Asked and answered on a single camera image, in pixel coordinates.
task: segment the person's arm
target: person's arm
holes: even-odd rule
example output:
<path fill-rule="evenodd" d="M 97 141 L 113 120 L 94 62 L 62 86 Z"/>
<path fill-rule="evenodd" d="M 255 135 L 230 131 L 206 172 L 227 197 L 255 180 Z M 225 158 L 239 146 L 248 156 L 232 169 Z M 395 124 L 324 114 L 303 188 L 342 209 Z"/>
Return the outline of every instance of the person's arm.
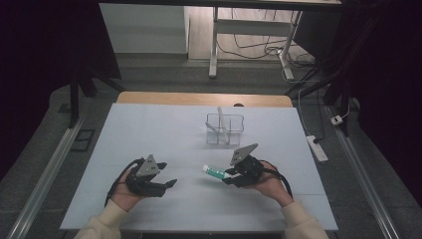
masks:
<path fill-rule="evenodd" d="M 261 163 L 273 169 L 273 166 L 265 161 Z M 263 195 L 276 200 L 282 207 L 282 212 L 288 223 L 285 230 L 287 239 L 326 239 L 328 238 L 323 228 L 314 217 L 311 217 L 302 205 L 296 202 L 286 191 L 283 183 L 275 175 L 264 172 L 257 184 L 248 186 L 260 191 Z"/>
<path fill-rule="evenodd" d="M 103 212 L 94 216 L 78 232 L 76 239 L 118 239 L 120 224 L 128 211 L 145 197 L 134 195 L 124 183 L 128 172 L 121 178 L 114 194 L 108 201 Z"/>

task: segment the wall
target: wall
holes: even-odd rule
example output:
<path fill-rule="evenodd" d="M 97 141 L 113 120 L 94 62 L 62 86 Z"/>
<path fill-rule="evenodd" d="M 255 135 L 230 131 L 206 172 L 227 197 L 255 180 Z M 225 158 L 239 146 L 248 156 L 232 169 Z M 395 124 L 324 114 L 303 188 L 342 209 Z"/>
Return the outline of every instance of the wall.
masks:
<path fill-rule="evenodd" d="M 186 7 L 100 6 L 115 53 L 187 53 Z"/>

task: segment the sleeve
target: sleeve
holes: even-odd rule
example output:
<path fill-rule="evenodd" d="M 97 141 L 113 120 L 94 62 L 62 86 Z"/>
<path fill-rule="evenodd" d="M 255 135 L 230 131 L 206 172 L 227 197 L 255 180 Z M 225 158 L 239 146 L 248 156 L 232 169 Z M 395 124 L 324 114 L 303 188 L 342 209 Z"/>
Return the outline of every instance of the sleeve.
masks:
<path fill-rule="evenodd" d="M 282 208 L 288 222 L 287 239 L 327 239 L 327 235 L 314 217 L 306 213 L 302 205 L 294 202 Z"/>
<path fill-rule="evenodd" d="M 99 216 L 90 219 L 75 236 L 75 239 L 117 239 L 120 238 L 119 226 L 127 212 L 109 200 L 104 211 Z"/>

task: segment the metal frame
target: metal frame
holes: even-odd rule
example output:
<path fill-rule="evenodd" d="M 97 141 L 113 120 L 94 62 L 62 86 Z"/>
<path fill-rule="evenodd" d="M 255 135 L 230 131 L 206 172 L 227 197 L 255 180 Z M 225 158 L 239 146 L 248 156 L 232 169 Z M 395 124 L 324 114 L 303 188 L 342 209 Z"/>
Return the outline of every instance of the metal frame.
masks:
<path fill-rule="evenodd" d="M 294 21 L 288 22 L 265 22 L 265 21 L 246 21 L 246 20 L 232 20 L 232 19 L 218 19 L 218 7 L 213 9 L 213 32 L 212 32 L 212 46 L 210 56 L 210 70 L 209 78 L 215 79 L 217 77 L 217 36 L 218 34 L 239 34 L 239 35 L 257 35 L 257 36 L 276 36 L 286 37 L 286 44 L 278 57 L 286 75 L 286 79 L 292 81 L 295 79 L 292 70 L 289 66 L 287 55 L 295 36 L 299 20 L 302 12 L 298 12 Z"/>
<path fill-rule="evenodd" d="M 328 117 L 331 119 L 334 117 L 334 114 L 331 112 L 329 107 L 325 107 L 326 113 Z M 379 227 L 384 234 L 385 238 L 388 239 L 399 239 L 400 236 L 394 226 L 394 223 L 388 214 L 384 203 L 382 202 L 381 198 L 379 197 L 378 193 L 373 186 L 365 167 L 363 166 L 359 156 L 354 149 L 353 143 L 350 141 L 348 137 L 342 133 L 340 128 L 336 128 L 337 138 L 346 153 L 348 161 L 350 162 L 350 166 L 354 171 L 354 174 L 357 178 L 357 181 L 360 184 L 360 187 L 363 190 L 363 193 L 366 196 L 366 200 L 369 206 L 372 208 L 374 216 L 378 221 Z"/>
<path fill-rule="evenodd" d="M 68 128 L 59 142 L 55 152 L 53 153 L 49 163 L 44 169 L 43 174 L 38 180 L 37 185 L 29 196 L 24 208 L 15 221 L 12 229 L 9 232 L 7 238 L 25 238 L 31 225 L 44 202 L 44 199 L 49 192 L 57 173 L 59 172 L 63 161 L 65 160 L 72 143 L 74 142 L 78 132 L 84 123 L 85 116 L 89 111 L 92 100 L 86 99 L 83 103 L 83 108 L 80 113 L 80 117 L 76 121 L 73 128 Z"/>

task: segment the transparent basket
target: transparent basket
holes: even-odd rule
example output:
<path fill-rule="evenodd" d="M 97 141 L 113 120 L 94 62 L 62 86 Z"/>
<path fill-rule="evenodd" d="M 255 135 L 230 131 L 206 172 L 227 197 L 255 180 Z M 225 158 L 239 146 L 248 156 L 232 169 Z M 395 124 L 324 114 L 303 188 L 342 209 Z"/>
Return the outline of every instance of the transparent basket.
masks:
<path fill-rule="evenodd" d="M 224 126 L 218 114 L 207 115 L 207 143 L 211 144 L 240 144 L 244 130 L 243 116 L 223 115 Z"/>

